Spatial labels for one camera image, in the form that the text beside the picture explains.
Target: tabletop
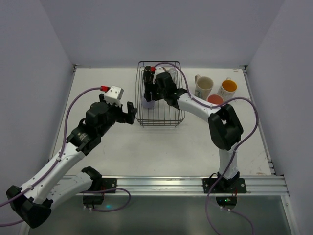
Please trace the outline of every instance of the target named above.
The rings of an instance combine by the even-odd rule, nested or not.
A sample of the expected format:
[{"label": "tabletop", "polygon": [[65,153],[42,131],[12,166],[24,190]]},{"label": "tabletop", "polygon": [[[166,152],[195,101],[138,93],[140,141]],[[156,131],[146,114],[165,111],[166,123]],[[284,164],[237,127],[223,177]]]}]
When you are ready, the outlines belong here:
[{"label": "tabletop", "polygon": [[[241,69],[182,68],[191,93],[195,91],[196,74],[208,76],[214,81],[210,94],[216,94],[221,83],[228,77],[238,89],[235,96],[249,97],[245,77]],[[103,86],[118,86],[124,89],[121,103],[135,104],[135,80],[137,68],[79,68],[71,87],[69,104],[82,91]],[[99,100],[98,91],[81,97],[69,115],[67,135],[85,117],[90,105]],[[243,100],[230,103],[244,128],[244,138],[255,125],[251,105]],[[54,154],[61,147],[64,120],[57,138]],[[210,138],[208,123],[190,113],[177,127],[142,127],[116,123],[102,137],[102,142],[82,161],[69,170],[67,175],[76,175],[84,167],[92,166],[107,176],[202,176],[219,169],[219,152]],[[238,149],[238,168],[241,175],[271,175],[268,158],[259,129]]]}]

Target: white mug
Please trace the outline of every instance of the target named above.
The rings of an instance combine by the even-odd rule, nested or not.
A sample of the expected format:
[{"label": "white mug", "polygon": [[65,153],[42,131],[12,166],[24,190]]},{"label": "white mug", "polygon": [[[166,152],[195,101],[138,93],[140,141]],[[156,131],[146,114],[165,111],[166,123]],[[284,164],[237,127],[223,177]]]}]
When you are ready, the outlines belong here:
[{"label": "white mug", "polygon": [[224,101],[231,99],[237,90],[237,84],[228,77],[222,84],[217,92]]},{"label": "white mug", "polygon": [[213,88],[214,82],[209,77],[201,77],[200,75],[195,76],[196,90],[195,96],[206,100]]}]

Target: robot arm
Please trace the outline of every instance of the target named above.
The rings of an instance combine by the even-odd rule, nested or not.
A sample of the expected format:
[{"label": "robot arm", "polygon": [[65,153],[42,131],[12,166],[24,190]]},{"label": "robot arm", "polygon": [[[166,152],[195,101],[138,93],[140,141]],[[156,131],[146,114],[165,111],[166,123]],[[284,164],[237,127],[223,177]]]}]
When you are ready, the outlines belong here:
[{"label": "robot arm", "polygon": [[137,109],[128,102],[128,112],[124,113],[120,103],[122,94],[123,89],[114,86],[105,94],[100,94],[100,101],[91,105],[86,112],[86,117],[67,137],[63,154],[60,156],[60,152],[57,153],[34,177],[20,187],[11,186],[7,190],[8,199],[13,199],[27,190],[23,195],[13,199],[10,205],[31,228],[44,223],[52,209],[59,204],[77,193],[90,189],[101,180],[100,173],[91,167],[86,167],[70,180],[57,184],[69,169],[101,142],[101,137],[115,122],[134,123]]},{"label": "robot arm", "polygon": [[[213,143],[219,148],[220,169],[219,172],[225,171],[233,153],[235,144],[241,139],[243,133],[242,125],[233,109],[229,104],[220,108],[206,108],[193,101],[187,90],[177,88],[170,73],[156,70],[154,67],[146,66],[143,72],[145,88],[145,98],[147,101],[164,99],[169,106],[185,110],[209,124],[210,135]],[[234,160],[221,180],[220,186],[227,188],[239,178],[237,167],[237,153]]]}]

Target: red cup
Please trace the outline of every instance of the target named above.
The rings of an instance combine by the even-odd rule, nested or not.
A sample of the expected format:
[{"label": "red cup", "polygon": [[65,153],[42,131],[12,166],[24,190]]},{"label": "red cup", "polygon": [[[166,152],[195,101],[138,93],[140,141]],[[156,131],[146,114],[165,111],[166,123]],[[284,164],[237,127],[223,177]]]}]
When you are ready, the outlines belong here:
[{"label": "red cup", "polygon": [[224,103],[224,99],[218,94],[210,95],[208,97],[207,101],[212,103],[212,104],[223,104]]}]

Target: metal wire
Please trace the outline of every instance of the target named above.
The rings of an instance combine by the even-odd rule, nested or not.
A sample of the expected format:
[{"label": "metal wire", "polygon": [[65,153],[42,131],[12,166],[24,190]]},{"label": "metal wire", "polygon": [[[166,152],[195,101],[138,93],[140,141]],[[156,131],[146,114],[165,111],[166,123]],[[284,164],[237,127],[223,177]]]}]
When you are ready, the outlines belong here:
[{"label": "metal wire", "polygon": [[[159,62],[170,62],[181,68],[179,61],[140,61],[137,67],[136,74],[136,92],[135,92],[135,107],[138,108],[136,120],[141,126],[178,126],[185,118],[185,111],[178,110],[169,106],[164,99],[156,101],[151,109],[145,109],[142,106],[144,94],[143,71],[147,65],[154,66]],[[182,75],[177,71],[176,76],[177,88],[185,88],[182,80]]]}]

